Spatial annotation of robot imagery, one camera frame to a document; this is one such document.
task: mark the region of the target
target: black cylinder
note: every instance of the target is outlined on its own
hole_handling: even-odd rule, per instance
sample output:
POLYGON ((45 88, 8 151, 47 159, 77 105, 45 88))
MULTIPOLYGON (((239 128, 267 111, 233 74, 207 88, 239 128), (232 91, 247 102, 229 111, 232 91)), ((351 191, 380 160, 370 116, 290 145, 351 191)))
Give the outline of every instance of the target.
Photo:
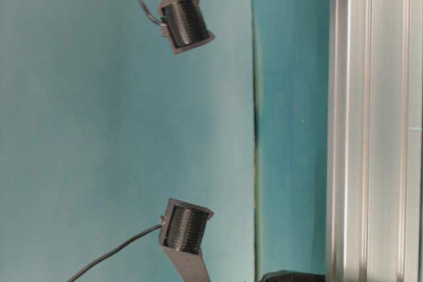
POLYGON ((197 0, 177 1, 162 10, 175 47, 183 48, 210 37, 197 0))
POLYGON ((198 254, 208 213, 175 206, 169 223, 166 245, 175 250, 198 254))

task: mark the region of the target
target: black 3d-printed bracket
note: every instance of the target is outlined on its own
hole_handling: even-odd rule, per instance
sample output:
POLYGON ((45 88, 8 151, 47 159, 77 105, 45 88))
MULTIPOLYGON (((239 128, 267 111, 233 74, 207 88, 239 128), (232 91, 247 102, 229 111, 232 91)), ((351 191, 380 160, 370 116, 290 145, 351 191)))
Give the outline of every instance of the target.
POLYGON ((290 271, 278 271, 265 274, 261 282, 325 282, 325 276, 290 271))

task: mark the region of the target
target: vertical gap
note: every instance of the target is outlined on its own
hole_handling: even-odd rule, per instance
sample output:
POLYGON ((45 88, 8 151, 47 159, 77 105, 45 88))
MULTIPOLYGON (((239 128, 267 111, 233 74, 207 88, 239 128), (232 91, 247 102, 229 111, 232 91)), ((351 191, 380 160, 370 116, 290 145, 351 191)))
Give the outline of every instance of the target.
POLYGON ((369 256, 369 152, 371 103, 371 49, 373 39, 373 0, 365 0, 365 60, 364 60, 364 142, 362 157, 362 223, 360 241, 360 282, 367 281, 369 256))
POLYGON ((254 0, 251 0, 252 24, 252 89, 254 107, 254 282, 260 279, 260 178, 258 159, 258 54, 254 22, 254 0))
POLYGON ((343 194, 344 194, 344 201, 343 201, 343 228, 342 228, 342 241, 343 241, 343 251, 342 251, 342 269, 343 274, 345 277, 346 270, 347 270, 347 254, 348 254, 348 228, 349 225, 349 209, 350 209, 350 202, 349 202, 349 195, 350 195, 350 115, 351 115, 351 24, 352 24, 352 0, 347 0, 347 10, 348 10, 348 18, 347 18, 347 36, 346 36, 346 92, 345 92, 345 140, 344 140, 344 183, 342 185, 343 194))
MULTIPOLYGON (((422 126, 423 122, 423 112, 422 112, 422 119, 420 120, 420 127, 422 126)), ((423 274, 423 134, 421 136, 421 143, 420 143, 420 236, 419 236, 419 255, 418 255, 418 281, 422 281, 423 274)))
POLYGON ((401 182, 397 281, 405 275, 406 199, 407 199, 407 147, 408 147, 408 68, 410 46, 410 0, 403 0, 403 69, 402 69, 402 122, 401 122, 401 182))
POLYGON ((332 50, 332 68, 330 70, 332 82, 331 82, 331 89, 332 89, 332 96, 330 98, 332 99, 332 117, 330 118, 330 126, 332 126, 332 130, 329 132, 329 135, 332 134, 332 140, 330 144, 328 145, 330 147, 330 153, 331 153, 331 160, 330 163, 330 179, 332 180, 331 188, 328 189, 331 194, 329 197, 331 197, 331 214, 328 215, 330 217, 330 237, 328 237, 328 241, 330 241, 330 248, 327 250, 327 252, 330 253, 329 256, 327 256, 327 267, 329 268, 327 271, 327 279, 329 281, 336 281, 337 274, 336 274, 336 268, 338 266, 338 251, 336 246, 336 238, 338 236, 338 226, 336 224, 336 214, 337 214, 337 208, 336 208, 336 201, 338 199, 337 196, 337 187, 338 187, 338 180, 336 179, 337 170, 338 170, 338 153, 337 153, 337 147, 338 147, 338 112, 339 112, 339 104, 338 104, 338 56, 339 56, 339 20, 340 20, 340 0, 333 0, 332 3, 332 10, 333 14, 331 17, 331 28, 333 28, 333 33, 330 41, 332 42, 330 44, 331 50, 332 50))

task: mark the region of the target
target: teal surface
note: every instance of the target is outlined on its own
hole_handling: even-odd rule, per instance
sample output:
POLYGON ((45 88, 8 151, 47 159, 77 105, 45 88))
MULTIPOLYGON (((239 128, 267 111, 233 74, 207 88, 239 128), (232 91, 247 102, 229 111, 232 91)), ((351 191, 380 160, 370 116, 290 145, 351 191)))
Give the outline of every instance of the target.
MULTIPOLYGON (((174 56, 135 0, 0 0, 0 281, 65 281, 175 197, 215 211, 212 281, 252 282, 250 0, 202 10, 174 56)), ((81 281, 180 281, 157 236, 81 281)))
POLYGON ((325 271, 329 0, 253 0, 258 275, 325 271))

